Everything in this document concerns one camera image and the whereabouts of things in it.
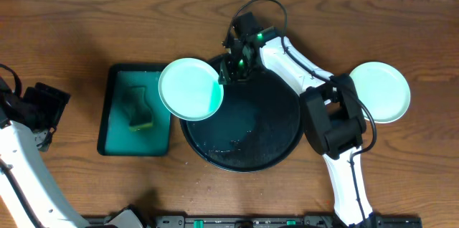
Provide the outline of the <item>green yellow sponge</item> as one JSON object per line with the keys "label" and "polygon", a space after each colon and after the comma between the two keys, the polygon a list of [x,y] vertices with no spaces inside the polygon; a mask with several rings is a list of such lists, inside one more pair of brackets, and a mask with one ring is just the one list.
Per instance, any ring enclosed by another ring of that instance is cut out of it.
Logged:
{"label": "green yellow sponge", "polygon": [[123,111],[131,131],[143,130],[153,126],[153,112],[146,102],[145,93],[145,87],[134,86],[128,87],[122,95]]}

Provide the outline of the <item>mint green plate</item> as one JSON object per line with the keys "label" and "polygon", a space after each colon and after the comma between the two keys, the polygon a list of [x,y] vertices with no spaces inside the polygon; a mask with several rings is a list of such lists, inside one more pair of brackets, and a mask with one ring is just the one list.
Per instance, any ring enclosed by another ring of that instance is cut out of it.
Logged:
{"label": "mint green plate", "polygon": [[383,62],[366,62],[350,73],[359,96],[375,123],[392,123],[408,110],[411,91],[404,75]]}
{"label": "mint green plate", "polygon": [[200,121],[214,115],[224,99],[217,71],[207,62],[182,58],[168,64],[158,80],[164,106],[178,118]]}

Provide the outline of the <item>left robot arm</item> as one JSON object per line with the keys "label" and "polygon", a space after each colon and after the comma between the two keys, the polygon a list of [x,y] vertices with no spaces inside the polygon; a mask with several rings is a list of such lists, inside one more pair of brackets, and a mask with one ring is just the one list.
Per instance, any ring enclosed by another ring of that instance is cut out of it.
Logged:
{"label": "left robot arm", "polygon": [[146,227],[132,207],[84,218],[66,200],[42,160],[70,95],[38,82],[1,83],[1,198],[18,227]]}

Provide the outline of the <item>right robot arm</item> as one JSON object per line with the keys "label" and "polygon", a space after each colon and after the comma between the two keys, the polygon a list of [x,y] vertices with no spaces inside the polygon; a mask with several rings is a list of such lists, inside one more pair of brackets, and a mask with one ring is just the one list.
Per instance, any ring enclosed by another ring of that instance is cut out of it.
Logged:
{"label": "right robot arm", "polygon": [[350,76],[317,67],[274,27],[227,33],[222,44],[228,54],[221,63],[220,84],[246,81],[255,71],[266,69],[298,95],[303,131],[326,162],[339,225],[368,227],[373,210],[361,170],[368,110]]}

